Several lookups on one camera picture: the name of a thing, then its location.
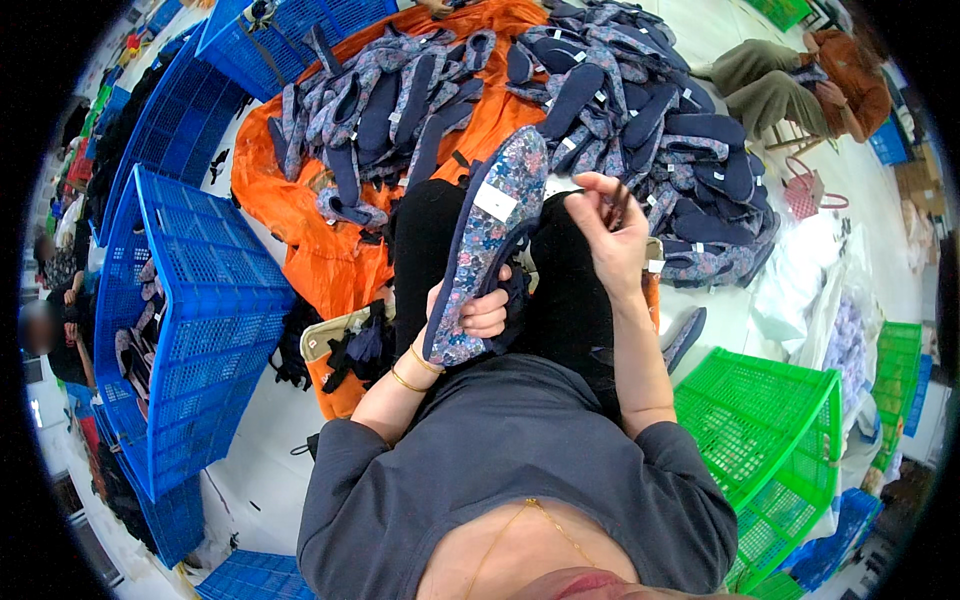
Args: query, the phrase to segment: pink basket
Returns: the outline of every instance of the pink basket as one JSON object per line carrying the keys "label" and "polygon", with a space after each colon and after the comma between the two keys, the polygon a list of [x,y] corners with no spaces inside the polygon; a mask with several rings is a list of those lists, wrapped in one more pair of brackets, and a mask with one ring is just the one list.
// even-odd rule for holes
{"label": "pink basket", "polygon": [[[790,164],[790,161],[796,162],[803,168],[805,173],[797,173]],[[790,169],[794,177],[786,184],[783,196],[790,204],[790,210],[797,220],[802,221],[807,217],[820,212],[821,208],[841,209],[850,206],[850,201],[845,196],[839,194],[825,194],[824,182],[820,179],[820,174],[815,170],[811,171],[808,166],[800,162],[798,158],[788,156],[786,158],[786,167]],[[843,201],[842,204],[823,204],[825,197],[838,198]]]}

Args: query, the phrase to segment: seated worker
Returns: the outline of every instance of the seated worker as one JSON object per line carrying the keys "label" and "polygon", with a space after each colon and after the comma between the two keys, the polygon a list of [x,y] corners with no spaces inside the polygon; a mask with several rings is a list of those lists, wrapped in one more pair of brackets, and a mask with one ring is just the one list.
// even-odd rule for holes
{"label": "seated worker", "polygon": [[17,320],[17,338],[31,354],[46,354],[60,381],[96,389],[92,358],[96,295],[84,291],[82,283],[78,290],[64,286],[46,300],[25,304]]}
{"label": "seated worker", "polygon": [[56,290],[64,286],[80,291],[84,283],[84,270],[77,269],[77,253],[73,236],[68,236],[62,248],[54,244],[47,233],[41,233],[34,241],[34,260],[43,275],[44,287]]}
{"label": "seated worker", "polygon": [[[837,30],[806,33],[807,52],[799,54],[773,42],[748,39],[690,74],[716,85],[730,115],[743,124],[751,140],[759,140],[764,130],[788,119],[823,137],[849,133],[862,144],[880,128],[893,106],[880,71],[885,53],[872,40],[872,36],[851,37]],[[789,75],[812,61],[829,77],[815,84],[816,91]]]}
{"label": "seated worker", "polygon": [[[404,197],[402,354],[350,419],[324,425],[303,504],[298,565],[319,597],[656,599],[721,587],[736,516],[677,424],[641,289],[647,220],[631,199],[608,232],[600,198],[618,180],[575,179],[586,192],[548,199],[532,236],[540,281],[522,333],[505,355],[446,373],[421,349],[466,192],[428,180]],[[467,303],[466,332],[504,331],[507,300],[497,289]]]}

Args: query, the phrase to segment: lips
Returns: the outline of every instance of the lips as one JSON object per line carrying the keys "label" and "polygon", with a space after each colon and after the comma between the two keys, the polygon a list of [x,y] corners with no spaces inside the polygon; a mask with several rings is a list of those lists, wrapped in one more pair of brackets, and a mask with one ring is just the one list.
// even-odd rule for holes
{"label": "lips", "polygon": [[569,585],[553,597],[553,600],[561,600],[574,594],[614,585],[622,586],[623,580],[609,571],[590,571],[574,578]]}

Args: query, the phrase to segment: gold bracelet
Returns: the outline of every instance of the gold bracelet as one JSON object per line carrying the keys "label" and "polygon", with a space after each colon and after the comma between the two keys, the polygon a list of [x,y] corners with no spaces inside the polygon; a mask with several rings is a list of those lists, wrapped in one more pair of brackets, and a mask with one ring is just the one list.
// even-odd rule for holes
{"label": "gold bracelet", "polygon": [[424,368],[424,369],[427,369],[428,371],[430,371],[430,372],[432,372],[432,373],[435,373],[435,374],[437,374],[437,375],[442,375],[442,374],[444,374],[444,373],[446,372],[446,369],[440,369],[439,371],[434,370],[433,367],[431,367],[425,360],[423,360],[422,358],[420,358],[420,356],[417,354],[417,351],[414,350],[414,345],[413,345],[413,344],[410,345],[410,353],[414,355],[414,358],[417,359],[417,362],[418,362],[418,363],[420,363],[421,365],[423,365],[423,368]]}
{"label": "gold bracelet", "polygon": [[411,392],[416,392],[416,393],[418,393],[418,394],[426,394],[427,392],[430,391],[430,388],[423,388],[423,389],[421,389],[421,388],[415,388],[415,387],[413,387],[412,385],[410,385],[409,383],[407,383],[406,381],[404,381],[402,377],[400,377],[398,374],[396,374],[396,371],[394,370],[393,367],[390,367],[390,372],[394,374],[394,379],[396,379],[396,382],[397,382],[397,383],[399,383],[399,384],[400,384],[401,386],[403,386],[404,388],[410,390]]}

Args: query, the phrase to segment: orange plastic sheet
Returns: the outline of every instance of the orange plastic sheet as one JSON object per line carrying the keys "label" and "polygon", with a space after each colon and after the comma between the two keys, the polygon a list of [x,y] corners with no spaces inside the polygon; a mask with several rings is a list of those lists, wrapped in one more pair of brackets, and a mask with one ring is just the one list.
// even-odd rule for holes
{"label": "orange plastic sheet", "polygon": [[[546,23],[546,12],[530,0],[486,0],[460,9],[443,21],[433,21],[425,7],[414,7],[391,15],[354,34],[334,47],[337,58],[345,60],[372,40],[383,36],[384,23],[411,35],[446,28],[458,41],[481,29],[497,34],[497,43],[487,67],[477,76],[486,82],[483,98],[476,105],[473,119],[463,132],[448,135],[440,146],[442,164],[434,178],[457,182],[466,170],[450,158],[454,150],[469,161],[484,160],[511,133],[524,125],[543,119],[543,112],[506,91],[507,51],[510,37],[530,27]],[[317,62],[303,78],[321,68]],[[288,245],[283,273],[324,319],[357,310],[373,300],[376,291],[393,276],[387,265],[384,245],[360,244],[360,227],[339,222],[326,223],[314,207],[317,193],[331,184],[332,174],[317,159],[307,159],[296,181],[287,181],[277,168],[274,144],[267,131],[267,118],[279,116],[280,97],[253,110],[236,138],[233,157],[232,190],[237,201],[254,219]],[[365,183],[361,197],[365,202],[390,210],[403,188],[383,188],[377,192]]]}

